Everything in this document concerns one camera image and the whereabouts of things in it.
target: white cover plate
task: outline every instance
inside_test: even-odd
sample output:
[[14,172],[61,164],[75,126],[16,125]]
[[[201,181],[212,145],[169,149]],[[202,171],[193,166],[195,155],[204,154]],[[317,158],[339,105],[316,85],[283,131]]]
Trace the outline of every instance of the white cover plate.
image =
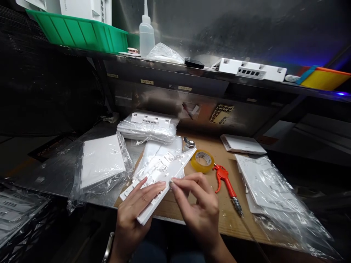
[[[152,213],[155,211],[158,204],[162,201],[166,193],[169,191],[169,182],[171,178],[179,177],[181,171],[184,169],[184,167],[195,152],[196,148],[193,148],[177,156],[174,156],[168,152],[158,161],[158,163],[155,166],[153,166],[149,173],[146,174],[148,179],[146,183],[142,186],[142,188],[160,181],[166,182],[166,188],[163,191],[161,191],[161,193],[159,193],[137,217],[137,220],[140,224],[146,224],[146,222],[152,216]],[[142,179],[143,178],[141,178],[140,180],[135,180],[135,182],[120,195],[120,198],[124,201],[129,195],[129,193]]]
[[270,162],[235,154],[238,166],[255,203],[263,208],[284,212],[303,211],[300,201],[283,186]]
[[84,142],[81,189],[124,171],[123,155],[116,134]]

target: plastic bag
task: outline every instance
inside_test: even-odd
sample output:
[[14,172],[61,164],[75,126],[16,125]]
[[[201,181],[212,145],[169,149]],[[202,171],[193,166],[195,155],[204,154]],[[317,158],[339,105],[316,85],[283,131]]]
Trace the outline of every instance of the plastic bag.
[[[151,113],[154,115],[166,116],[159,113]],[[137,140],[138,144],[148,140],[154,140],[163,144],[171,144],[177,136],[177,125],[179,119],[174,116],[167,115],[171,118],[169,128],[159,127],[157,124],[152,123],[137,123],[132,121],[132,114],[121,121],[117,130],[123,135],[124,138]]]
[[341,259],[328,243],[331,235],[267,156],[235,157],[248,187],[250,211],[269,240],[320,258]]
[[32,191],[4,185],[7,188],[0,188],[0,247],[49,201]]
[[184,58],[163,43],[155,45],[146,57],[152,60],[184,64]]
[[67,210],[72,213],[78,205],[95,195],[106,195],[114,187],[120,192],[131,180],[133,171],[134,164],[118,131],[112,136],[85,141],[75,164]]
[[[171,153],[172,155],[182,154],[182,137],[177,136],[172,144],[165,145],[156,141],[148,141],[144,148],[143,156],[135,168],[133,182],[136,179],[143,179],[145,173],[148,173],[152,167],[166,154]],[[184,170],[180,175],[180,178],[184,177]]]

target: packing tape roll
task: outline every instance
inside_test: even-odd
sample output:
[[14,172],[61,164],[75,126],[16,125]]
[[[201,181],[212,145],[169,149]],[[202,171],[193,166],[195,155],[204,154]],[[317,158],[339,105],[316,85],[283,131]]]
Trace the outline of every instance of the packing tape roll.
[[[207,165],[202,165],[200,164],[196,158],[198,157],[202,157],[203,159],[205,159],[205,161],[207,162]],[[213,156],[205,150],[196,150],[196,152],[194,153],[194,155],[191,157],[191,166],[197,171],[197,172],[202,172],[203,174],[209,172],[212,168],[213,165],[215,163],[215,160],[213,159]]]

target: label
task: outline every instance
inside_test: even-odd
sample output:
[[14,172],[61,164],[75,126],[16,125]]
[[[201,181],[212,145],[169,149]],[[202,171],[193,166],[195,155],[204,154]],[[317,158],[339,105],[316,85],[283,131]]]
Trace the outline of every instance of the label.
[[116,75],[116,74],[107,73],[107,76],[108,77],[115,77],[115,78],[118,79],[118,75]]
[[149,85],[153,85],[154,84],[154,82],[153,81],[151,81],[151,80],[140,80],[140,82],[141,83],[144,83],[144,84],[149,84]]
[[184,87],[184,86],[178,86],[178,89],[183,89],[183,90],[187,90],[187,91],[191,91],[192,90],[192,88]]

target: white box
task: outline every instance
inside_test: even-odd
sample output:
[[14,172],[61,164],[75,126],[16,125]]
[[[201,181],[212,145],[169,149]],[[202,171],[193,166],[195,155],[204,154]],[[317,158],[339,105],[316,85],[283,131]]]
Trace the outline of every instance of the white box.
[[255,155],[267,153],[254,138],[223,134],[221,135],[220,139],[228,152],[239,152]]
[[241,60],[222,58],[217,61],[212,68],[218,69],[219,72],[235,74],[253,79],[272,80],[283,82],[286,74],[286,68],[269,66],[264,64],[252,63]]

